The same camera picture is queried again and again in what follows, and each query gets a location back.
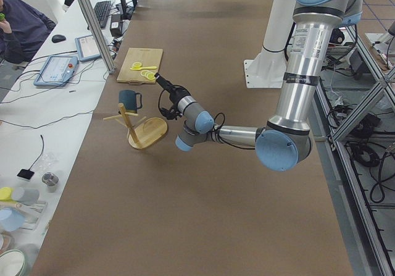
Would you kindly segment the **dark blue mug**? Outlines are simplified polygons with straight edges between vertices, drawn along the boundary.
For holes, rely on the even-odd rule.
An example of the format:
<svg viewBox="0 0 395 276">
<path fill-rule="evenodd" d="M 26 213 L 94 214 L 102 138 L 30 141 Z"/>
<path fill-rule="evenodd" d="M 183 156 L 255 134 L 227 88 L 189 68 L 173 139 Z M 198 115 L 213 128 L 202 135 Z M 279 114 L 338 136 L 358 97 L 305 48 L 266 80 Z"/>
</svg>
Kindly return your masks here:
<svg viewBox="0 0 395 276">
<path fill-rule="evenodd" d="M 121 90 L 118 102 L 122 103 L 127 112 L 137 113 L 143 107 L 143 95 L 133 90 Z"/>
</svg>

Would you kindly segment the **wooden cup storage rack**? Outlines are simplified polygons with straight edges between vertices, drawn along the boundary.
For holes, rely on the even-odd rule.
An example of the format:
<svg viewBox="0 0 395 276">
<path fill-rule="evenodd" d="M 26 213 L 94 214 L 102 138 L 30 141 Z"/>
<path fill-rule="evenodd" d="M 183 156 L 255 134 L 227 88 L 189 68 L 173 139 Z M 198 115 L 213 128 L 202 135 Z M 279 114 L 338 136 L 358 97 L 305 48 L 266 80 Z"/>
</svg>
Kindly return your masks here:
<svg viewBox="0 0 395 276">
<path fill-rule="evenodd" d="M 143 117 L 136 125 L 133 125 L 130 117 L 138 117 L 135 112 L 127 111 L 123 103 L 118 103 L 118 114 L 105 117 L 103 120 L 116 120 L 127 127 L 127 140 L 134 149 L 142 150 L 150 147 L 161 140 L 168 131 L 165 120 L 158 117 L 146 119 Z"/>
</svg>

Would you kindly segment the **small metal cup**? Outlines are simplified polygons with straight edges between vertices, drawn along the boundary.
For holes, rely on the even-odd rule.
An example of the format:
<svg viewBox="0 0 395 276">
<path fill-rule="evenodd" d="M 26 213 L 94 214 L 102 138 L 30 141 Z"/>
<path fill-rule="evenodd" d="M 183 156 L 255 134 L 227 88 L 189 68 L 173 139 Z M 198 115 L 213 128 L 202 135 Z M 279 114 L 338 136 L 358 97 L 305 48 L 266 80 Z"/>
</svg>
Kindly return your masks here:
<svg viewBox="0 0 395 276">
<path fill-rule="evenodd" d="M 46 172 L 41 177 L 41 181 L 46 185 L 48 192 L 53 193 L 57 190 L 59 185 L 59 178 L 52 172 Z"/>
</svg>

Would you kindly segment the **light blue cup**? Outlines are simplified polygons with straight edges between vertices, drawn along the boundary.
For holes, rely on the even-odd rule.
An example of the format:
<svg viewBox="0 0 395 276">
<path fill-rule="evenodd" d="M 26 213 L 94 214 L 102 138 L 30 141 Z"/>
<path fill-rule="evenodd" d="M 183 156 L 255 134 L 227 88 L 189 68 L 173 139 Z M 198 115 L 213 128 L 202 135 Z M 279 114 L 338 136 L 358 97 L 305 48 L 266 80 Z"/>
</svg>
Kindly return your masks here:
<svg viewBox="0 0 395 276">
<path fill-rule="evenodd" d="M 20 228 L 25 221 L 25 217 L 14 208 L 1 209 L 1 226 L 7 232 L 12 232 Z"/>
</svg>

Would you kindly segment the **yellow plastic knife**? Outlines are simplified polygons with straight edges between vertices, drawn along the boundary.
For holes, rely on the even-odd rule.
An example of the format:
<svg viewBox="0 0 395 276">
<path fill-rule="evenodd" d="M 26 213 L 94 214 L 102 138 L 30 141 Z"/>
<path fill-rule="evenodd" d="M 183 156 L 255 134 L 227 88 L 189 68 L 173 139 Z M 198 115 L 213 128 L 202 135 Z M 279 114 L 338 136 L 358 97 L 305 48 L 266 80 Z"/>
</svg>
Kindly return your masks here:
<svg viewBox="0 0 395 276">
<path fill-rule="evenodd" d="M 157 69 L 157 67 L 156 67 L 156 66 L 147 66 L 147 67 L 130 67 L 130 70 L 135 70 L 135 71 L 138 71 L 138 70 L 155 70 L 155 69 Z"/>
</svg>

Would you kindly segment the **wooden cutting board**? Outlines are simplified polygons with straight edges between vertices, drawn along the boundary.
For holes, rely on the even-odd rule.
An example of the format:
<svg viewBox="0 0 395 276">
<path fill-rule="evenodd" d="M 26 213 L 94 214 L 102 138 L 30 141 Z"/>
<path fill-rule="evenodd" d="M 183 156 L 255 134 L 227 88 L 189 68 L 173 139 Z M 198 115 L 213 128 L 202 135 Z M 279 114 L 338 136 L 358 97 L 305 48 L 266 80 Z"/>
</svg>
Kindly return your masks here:
<svg viewBox="0 0 395 276">
<path fill-rule="evenodd" d="M 163 52 L 163 49 L 156 48 L 129 48 L 117 83 L 155 84 L 155 73 L 159 71 Z"/>
</svg>

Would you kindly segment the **black power adapter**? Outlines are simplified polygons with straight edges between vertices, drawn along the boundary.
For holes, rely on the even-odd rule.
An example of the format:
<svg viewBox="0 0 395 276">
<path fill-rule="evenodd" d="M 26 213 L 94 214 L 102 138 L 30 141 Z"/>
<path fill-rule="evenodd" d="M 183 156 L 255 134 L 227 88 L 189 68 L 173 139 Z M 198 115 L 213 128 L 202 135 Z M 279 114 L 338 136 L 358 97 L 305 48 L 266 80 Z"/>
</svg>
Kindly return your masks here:
<svg viewBox="0 0 395 276">
<path fill-rule="evenodd" d="M 120 14 L 112 14 L 110 19 L 110 33 L 113 37 L 122 36 L 123 20 Z"/>
</svg>

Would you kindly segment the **black keyboard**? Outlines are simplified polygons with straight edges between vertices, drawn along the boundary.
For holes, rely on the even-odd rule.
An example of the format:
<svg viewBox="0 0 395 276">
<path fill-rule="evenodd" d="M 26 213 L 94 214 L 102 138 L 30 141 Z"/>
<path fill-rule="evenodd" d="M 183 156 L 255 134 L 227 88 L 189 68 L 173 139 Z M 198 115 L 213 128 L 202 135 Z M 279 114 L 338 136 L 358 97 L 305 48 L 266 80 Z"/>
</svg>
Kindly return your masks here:
<svg viewBox="0 0 395 276">
<path fill-rule="evenodd" d="M 101 29 L 106 27 L 111 9 L 112 1 L 99 1 L 95 4 L 93 10 Z"/>
</svg>

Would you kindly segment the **near blue teach pendant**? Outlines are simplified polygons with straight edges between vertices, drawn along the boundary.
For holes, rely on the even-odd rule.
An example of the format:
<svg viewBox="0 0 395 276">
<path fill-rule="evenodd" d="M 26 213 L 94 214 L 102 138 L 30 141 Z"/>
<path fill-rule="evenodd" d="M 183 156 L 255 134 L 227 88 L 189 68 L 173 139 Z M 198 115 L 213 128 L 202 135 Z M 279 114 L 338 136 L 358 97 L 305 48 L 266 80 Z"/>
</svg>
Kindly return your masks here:
<svg viewBox="0 0 395 276">
<path fill-rule="evenodd" d="M 50 55 L 33 84 L 39 88 L 64 86 L 75 73 L 77 66 L 77 56 Z"/>
</svg>

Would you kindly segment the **black computer mouse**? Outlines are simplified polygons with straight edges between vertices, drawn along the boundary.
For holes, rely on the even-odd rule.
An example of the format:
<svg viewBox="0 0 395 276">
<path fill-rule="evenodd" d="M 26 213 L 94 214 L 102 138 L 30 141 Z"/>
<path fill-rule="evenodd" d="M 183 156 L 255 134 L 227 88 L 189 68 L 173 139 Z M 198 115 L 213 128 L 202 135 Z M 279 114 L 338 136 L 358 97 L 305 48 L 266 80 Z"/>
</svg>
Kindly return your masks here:
<svg viewBox="0 0 395 276">
<path fill-rule="evenodd" d="M 53 43 L 60 43 L 60 42 L 65 41 L 66 39 L 67 39 L 67 38 L 66 38 L 64 35 L 56 34 L 56 35 L 53 35 L 53 36 L 52 36 L 51 41 L 52 41 Z"/>
</svg>

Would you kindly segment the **person in dark sweater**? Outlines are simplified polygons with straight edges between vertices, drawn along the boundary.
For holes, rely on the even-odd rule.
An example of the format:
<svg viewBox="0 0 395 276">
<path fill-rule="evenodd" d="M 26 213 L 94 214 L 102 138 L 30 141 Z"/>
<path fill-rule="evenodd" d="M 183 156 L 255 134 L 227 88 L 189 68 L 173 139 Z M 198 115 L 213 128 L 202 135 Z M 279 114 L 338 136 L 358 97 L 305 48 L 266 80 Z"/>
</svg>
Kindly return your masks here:
<svg viewBox="0 0 395 276">
<path fill-rule="evenodd" d="M 56 23 L 22 0 L 1 0 L 1 58 L 13 63 L 30 62 Z"/>
</svg>

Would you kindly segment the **small black square device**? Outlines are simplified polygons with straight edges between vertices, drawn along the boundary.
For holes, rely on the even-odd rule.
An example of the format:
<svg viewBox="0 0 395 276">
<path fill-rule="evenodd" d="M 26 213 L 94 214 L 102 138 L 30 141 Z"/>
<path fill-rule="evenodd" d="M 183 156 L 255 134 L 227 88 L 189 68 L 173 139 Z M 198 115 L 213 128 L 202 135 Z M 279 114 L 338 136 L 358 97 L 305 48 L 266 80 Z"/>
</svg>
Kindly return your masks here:
<svg viewBox="0 0 395 276">
<path fill-rule="evenodd" d="M 23 180 L 30 181 L 32 176 L 34 176 L 34 171 L 30 169 L 21 169 L 19 173 L 17 174 L 18 178 L 21 178 Z"/>
</svg>

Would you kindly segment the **green rimmed bowl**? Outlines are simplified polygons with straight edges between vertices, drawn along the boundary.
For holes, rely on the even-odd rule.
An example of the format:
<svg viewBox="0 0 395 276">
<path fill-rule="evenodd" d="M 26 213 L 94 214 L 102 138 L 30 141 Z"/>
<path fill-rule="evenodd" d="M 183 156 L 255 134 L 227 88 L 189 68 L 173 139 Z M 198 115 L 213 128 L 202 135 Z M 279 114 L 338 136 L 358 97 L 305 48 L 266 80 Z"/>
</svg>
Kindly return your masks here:
<svg viewBox="0 0 395 276">
<path fill-rule="evenodd" d="M 1 276 L 22 276 L 26 269 L 26 256 L 21 250 L 11 249 L 1 254 Z"/>
</svg>

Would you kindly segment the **white pedestal column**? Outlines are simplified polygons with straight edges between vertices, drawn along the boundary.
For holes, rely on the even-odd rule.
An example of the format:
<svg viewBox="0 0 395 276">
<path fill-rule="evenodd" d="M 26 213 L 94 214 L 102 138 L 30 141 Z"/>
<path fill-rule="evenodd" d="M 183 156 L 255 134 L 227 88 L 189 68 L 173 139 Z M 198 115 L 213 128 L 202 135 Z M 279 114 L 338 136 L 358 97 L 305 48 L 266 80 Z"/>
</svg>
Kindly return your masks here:
<svg viewBox="0 0 395 276">
<path fill-rule="evenodd" d="M 273 0 L 262 50 L 253 60 L 244 61 L 248 88 L 281 88 L 295 3 L 295 0 Z"/>
</svg>

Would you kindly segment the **aluminium frame post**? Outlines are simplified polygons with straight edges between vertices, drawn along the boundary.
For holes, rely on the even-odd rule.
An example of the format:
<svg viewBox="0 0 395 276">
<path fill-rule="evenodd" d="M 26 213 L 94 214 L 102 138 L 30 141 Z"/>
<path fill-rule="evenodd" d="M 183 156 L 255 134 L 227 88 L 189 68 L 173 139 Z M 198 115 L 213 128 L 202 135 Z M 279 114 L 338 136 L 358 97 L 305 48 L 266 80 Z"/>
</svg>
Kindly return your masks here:
<svg viewBox="0 0 395 276">
<path fill-rule="evenodd" d="M 107 71 L 109 74 L 113 74 L 115 71 L 114 61 L 109 53 L 104 35 L 102 34 L 99 22 L 97 21 L 94 9 L 92 8 L 90 0 L 78 0 L 81 12 L 89 26 L 89 29 L 94 37 L 96 46 L 98 47 L 99 53 L 101 54 L 102 60 L 104 61 Z"/>
</svg>

